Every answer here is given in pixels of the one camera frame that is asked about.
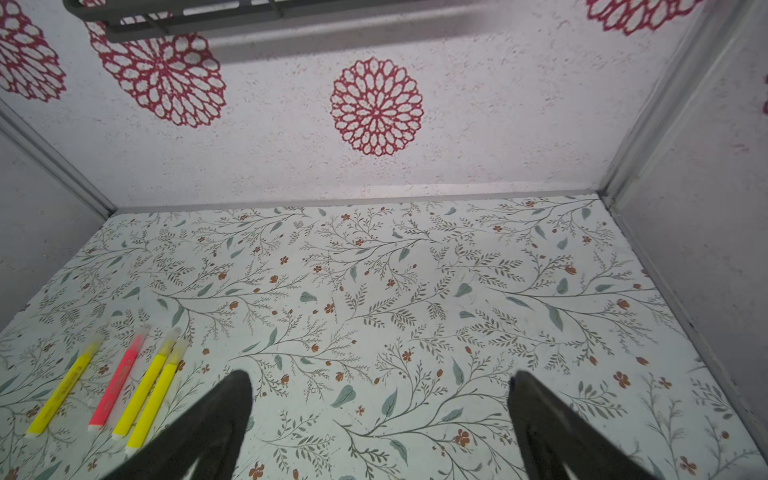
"printed green leaf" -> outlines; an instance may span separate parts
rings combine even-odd
[[[522,301],[520,299],[514,298],[513,296],[508,296],[507,300],[509,300],[510,302],[517,303],[519,306],[524,306],[525,308],[531,308],[530,306],[528,306],[528,304],[526,302],[524,302],[524,301]]]
[[[388,396],[386,400],[384,400],[384,403],[382,404],[382,414],[384,415],[384,418],[389,418],[392,413],[395,411],[395,404],[397,403],[397,389],[395,389],[395,392]]]
[[[560,310],[554,308],[552,305],[547,305],[547,310],[549,310],[549,319],[554,323],[554,326],[558,328],[561,332],[563,331],[563,319],[560,318]]]
[[[568,291],[568,279],[564,278],[563,280],[560,280],[560,283],[558,283],[558,293],[562,295],[567,291]]]
[[[14,380],[16,380],[17,378],[18,378],[18,375],[17,375],[17,376],[15,376],[15,377],[13,377],[13,378],[12,378],[12,379],[10,379],[10,380],[6,380],[6,381],[5,381],[5,383],[3,383],[2,385],[0,385],[0,393],[3,393],[3,392],[5,391],[5,389],[7,389],[9,386],[11,386],[11,384],[13,383],[13,381],[14,381]]]
[[[170,326],[176,326],[176,324],[179,323],[179,319],[181,318],[182,313],[184,313],[184,307],[182,307],[179,303],[179,309],[176,310],[176,313],[174,313],[174,318],[170,320]]]
[[[408,465],[408,450],[406,450],[406,446],[402,443],[398,442],[397,440],[390,440],[389,444],[397,450],[397,452],[400,454],[403,460],[406,461],[406,465]]]
[[[458,363],[456,363],[456,360],[453,360],[453,375],[456,377],[456,385],[461,385],[464,383],[464,372],[462,371],[461,367],[458,366]]]
[[[456,409],[456,410],[451,410],[451,412],[448,415],[442,417],[442,421],[443,422],[451,422],[453,420],[456,420],[458,417],[462,416],[463,412],[464,412],[463,408]]]
[[[141,288],[138,286],[135,286],[134,289],[126,293],[125,296],[123,296],[123,298],[128,298],[129,296],[138,295],[139,290],[141,290]]]
[[[35,480],[48,480],[50,477],[53,476],[54,472],[56,472],[56,469],[58,468],[59,465],[61,465],[62,462],[63,460],[59,460],[56,465],[46,468],[45,470],[40,472],[40,475],[35,477]]]
[[[351,402],[355,399],[355,389],[351,385],[344,385],[344,388],[339,392],[339,396],[336,397],[336,401],[331,403],[333,408],[339,408],[347,402]]]
[[[272,330],[272,333],[270,333],[270,341],[267,343],[266,346],[274,345],[276,339],[277,339],[277,327],[275,327],[275,329]]]
[[[471,291],[472,291],[472,287],[470,287],[467,283],[462,283],[461,285],[458,286],[458,290],[456,290],[456,294],[454,296],[466,295]]]
[[[208,293],[208,290],[213,286],[213,283],[208,283],[206,286],[203,287],[203,289],[199,292],[197,292],[197,296],[203,296],[206,293]]]

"red floral medallion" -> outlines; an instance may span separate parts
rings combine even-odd
[[[345,68],[333,83],[331,115],[344,141],[366,155],[402,150],[422,127],[416,80],[391,60],[370,58]]]
[[[691,13],[703,0],[587,0],[590,20],[603,30],[622,30],[625,35],[642,28],[656,30],[667,20]]]
[[[86,5],[103,2],[89,0]],[[104,69],[140,107],[158,118],[197,128],[221,116],[221,65],[198,34],[110,43],[99,23],[87,23]]]
[[[0,88],[48,101],[66,90],[58,55],[14,0],[0,0]]]

